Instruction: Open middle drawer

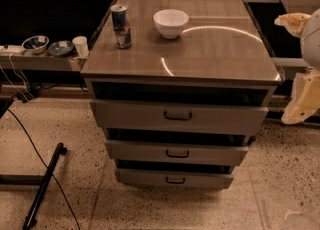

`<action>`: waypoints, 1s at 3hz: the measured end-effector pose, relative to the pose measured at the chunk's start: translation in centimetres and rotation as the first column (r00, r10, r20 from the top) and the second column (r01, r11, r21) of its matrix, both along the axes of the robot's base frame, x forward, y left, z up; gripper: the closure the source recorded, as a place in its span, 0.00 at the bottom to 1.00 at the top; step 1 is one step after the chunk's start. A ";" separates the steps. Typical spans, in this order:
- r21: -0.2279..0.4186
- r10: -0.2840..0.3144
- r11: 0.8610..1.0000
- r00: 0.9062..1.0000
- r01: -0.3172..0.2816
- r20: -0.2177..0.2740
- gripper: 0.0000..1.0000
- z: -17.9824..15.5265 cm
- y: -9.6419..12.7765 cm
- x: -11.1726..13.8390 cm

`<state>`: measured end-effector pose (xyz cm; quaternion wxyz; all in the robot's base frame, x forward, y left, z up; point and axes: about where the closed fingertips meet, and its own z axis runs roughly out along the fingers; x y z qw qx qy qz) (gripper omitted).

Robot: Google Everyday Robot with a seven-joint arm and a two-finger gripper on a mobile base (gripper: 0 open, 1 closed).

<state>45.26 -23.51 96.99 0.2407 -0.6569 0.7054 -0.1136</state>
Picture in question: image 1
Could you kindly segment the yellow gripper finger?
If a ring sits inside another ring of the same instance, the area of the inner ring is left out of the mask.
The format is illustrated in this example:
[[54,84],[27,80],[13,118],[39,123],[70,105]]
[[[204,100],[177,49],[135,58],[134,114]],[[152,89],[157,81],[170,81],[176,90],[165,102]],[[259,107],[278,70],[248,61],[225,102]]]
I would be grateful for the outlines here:
[[305,13],[290,13],[279,15],[274,24],[284,27],[292,36],[300,38],[310,15]]
[[320,71],[297,73],[293,81],[291,101],[281,121],[292,125],[304,122],[320,109]]

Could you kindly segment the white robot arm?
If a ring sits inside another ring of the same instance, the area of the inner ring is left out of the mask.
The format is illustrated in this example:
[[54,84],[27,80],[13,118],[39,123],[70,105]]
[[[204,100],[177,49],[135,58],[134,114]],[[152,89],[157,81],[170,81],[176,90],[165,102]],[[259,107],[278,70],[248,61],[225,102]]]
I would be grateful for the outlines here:
[[291,101],[281,117],[284,124],[302,123],[320,109],[320,9],[312,15],[279,15],[274,24],[300,39],[302,59],[311,67],[307,72],[295,75]]

